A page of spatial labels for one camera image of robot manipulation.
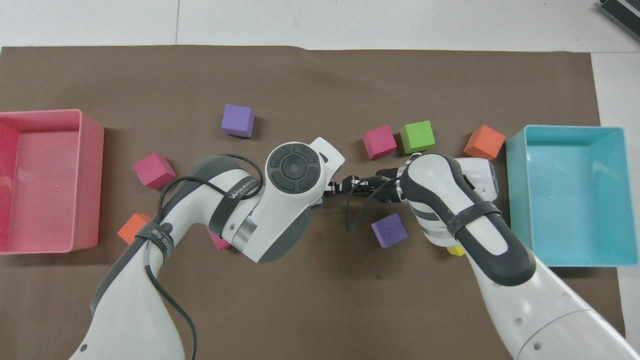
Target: pink bin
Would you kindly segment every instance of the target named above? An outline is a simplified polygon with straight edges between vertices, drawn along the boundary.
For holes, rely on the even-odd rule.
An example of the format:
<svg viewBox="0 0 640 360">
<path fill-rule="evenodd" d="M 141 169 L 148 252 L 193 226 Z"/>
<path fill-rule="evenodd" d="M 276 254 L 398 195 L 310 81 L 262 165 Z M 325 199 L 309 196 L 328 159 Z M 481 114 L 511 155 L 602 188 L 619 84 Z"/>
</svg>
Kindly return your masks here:
<svg viewBox="0 0 640 360">
<path fill-rule="evenodd" d="M 96 246 L 103 146 L 80 110 L 0 113 L 0 254 Z"/>
</svg>

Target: brown paper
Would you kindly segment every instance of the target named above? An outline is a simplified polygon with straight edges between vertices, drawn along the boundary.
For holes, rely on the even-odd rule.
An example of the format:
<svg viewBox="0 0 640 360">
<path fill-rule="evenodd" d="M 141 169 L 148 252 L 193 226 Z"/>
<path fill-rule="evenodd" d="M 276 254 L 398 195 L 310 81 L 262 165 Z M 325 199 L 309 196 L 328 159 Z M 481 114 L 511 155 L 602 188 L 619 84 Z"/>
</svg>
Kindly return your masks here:
<svg viewBox="0 0 640 360">
<path fill-rule="evenodd" d="M 226 103 L 253 108 L 251 139 L 223 133 Z M 340 181 L 404 162 L 401 149 L 368 160 L 362 136 L 382 125 L 399 141 L 404 124 L 430 120 L 432 151 L 450 156 L 464 156 L 483 124 L 508 138 L 526 124 L 599 125 L 589 54 L 2 49 L 0 111 L 65 108 L 106 129 L 99 244 L 0 257 L 3 359 L 66 359 L 81 344 L 93 291 L 126 248 L 116 232 L 134 212 L 155 211 L 159 192 L 142 187 L 132 169 L 151 152 L 184 175 L 204 156 L 235 152 L 262 165 L 281 143 L 322 136 L 347 159 Z M 496 204 L 508 220 L 504 149 L 493 163 Z M 400 204 L 373 204 L 360 230 L 347 235 L 344 202 L 325 199 L 314 208 L 298 244 L 269 264 L 216 250 L 202 225 L 189 230 L 159 280 L 194 319 L 199 359 L 509 358 L 466 257 L 430 244 Z M 409 238 L 383 249 L 369 224 L 394 212 Z M 624 330 L 615 268 L 557 273 Z M 188 327 L 170 313 L 189 354 Z"/>
</svg>

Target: black velcro strap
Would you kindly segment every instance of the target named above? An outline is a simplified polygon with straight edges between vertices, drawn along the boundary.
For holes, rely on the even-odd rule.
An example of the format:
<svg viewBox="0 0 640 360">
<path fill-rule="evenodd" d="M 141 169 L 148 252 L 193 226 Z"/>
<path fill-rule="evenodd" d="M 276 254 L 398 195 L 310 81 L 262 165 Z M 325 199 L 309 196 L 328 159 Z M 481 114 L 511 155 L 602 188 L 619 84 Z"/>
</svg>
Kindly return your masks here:
<svg viewBox="0 0 640 360">
<path fill-rule="evenodd" d="M 238 181 L 229 191 L 222 197 L 218 207 L 213 211 L 209 221 L 209 230 L 222 238 L 222 229 L 225 228 L 227 220 L 231 217 L 240 200 L 258 186 L 258 180 L 253 176 L 247 176 Z"/>
<path fill-rule="evenodd" d="M 501 214 L 500 210 L 490 201 L 477 202 L 468 208 L 460 211 L 456 216 L 447 222 L 447 230 L 451 236 L 456 237 L 456 233 L 463 227 L 469 225 L 472 221 L 487 214 Z"/>
<path fill-rule="evenodd" d="M 166 261 L 173 252 L 173 238 L 169 234 L 169 231 L 163 226 L 150 221 L 145 224 L 140 231 L 136 234 L 136 237 L 151 240 L 162 252 L 162 257 Z"/>
</svg>

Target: colored block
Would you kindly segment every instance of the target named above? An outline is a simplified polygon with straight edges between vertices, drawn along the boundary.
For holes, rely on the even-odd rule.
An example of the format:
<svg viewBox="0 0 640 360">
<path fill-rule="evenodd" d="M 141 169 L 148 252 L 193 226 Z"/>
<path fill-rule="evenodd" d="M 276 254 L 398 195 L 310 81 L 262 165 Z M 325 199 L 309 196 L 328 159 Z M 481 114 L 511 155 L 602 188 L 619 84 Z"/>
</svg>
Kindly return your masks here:
<svg viewBox="0 0 640 360">
<path fill-rule="evenodd" d="M 389 125 L 367 131 L 362 141 L 364 141 L 364 147 L 371 160 L 389 155 L 397 147 Z"/>
<path fill-rule="evenodd" d="M 135 240 L 136 234 L 142 227 L 151 221 L 151 217 L 147 214 L 135 213 L 127 222 L 118 230 L 118 235 L 129 245 Z"/>
<path fill-rule="evenodd" d="M 162 190 L 169 181 L 175 179 L 169 161 L 155 152 L 133 165 L 133 169 L 142 185 L 151 189 Z"/>
<path fill-rule="evenodd" d="M 465 254 L 465 249 L 462 247 L 462 245 L 447 246 L 447 251 L 451 255 L 462 256 Z"/>
<path fill-rule="evenodd" d="M 414 122 L 400 131 L 405 154 L 428 150 L 436 144 L 431 130 L 431 121 Z"/>
<path fill-rule="evenodd" d="M 398 214 L 391 214 L 371 224 L 382 247 L 390 247 L 409 237 Z"/>
<path fill-rule="evenodd" d="M 465 154 L 474 158 L 493 160 L 498 156 L 504 139 L 504 135 L 487 125 L 482 125 L 471 134 L 467 146 L 465 146 Z"/>
<path fill-rule="evenodd" d="M 226 249 L 227 247 L 231 246 L 231 244 L 229 244 L 226 240 L 221 239 L 218 237 L 218 235 L 212 233 L 211 230 L 207 229 L 207 231 L 209 232 L 209 235 L 211 235 L 211 239 L 213 240 L 213 243 L 216 244 L 218 250 Z"/>
<path fill-rule="evenodd" d="M 222 130 L 228 135 L 250 138 L 253 131 L 253 110 L 246 106 L 225 105 Z"/>
</svg>

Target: teal bin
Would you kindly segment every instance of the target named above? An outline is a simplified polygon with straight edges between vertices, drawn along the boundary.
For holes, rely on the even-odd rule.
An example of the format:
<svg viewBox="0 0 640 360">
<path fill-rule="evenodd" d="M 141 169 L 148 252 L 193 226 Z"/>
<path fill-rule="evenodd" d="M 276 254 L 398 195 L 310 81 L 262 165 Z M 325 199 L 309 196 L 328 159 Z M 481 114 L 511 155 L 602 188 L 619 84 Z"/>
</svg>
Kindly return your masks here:
<svg viewBox="0 0 640 360">
<path fill-rule="evenodd" d="M 637 265 L 622 129 L 528 125 L 506 149 L 511 228 L 542 262 Z"/>
</svg>

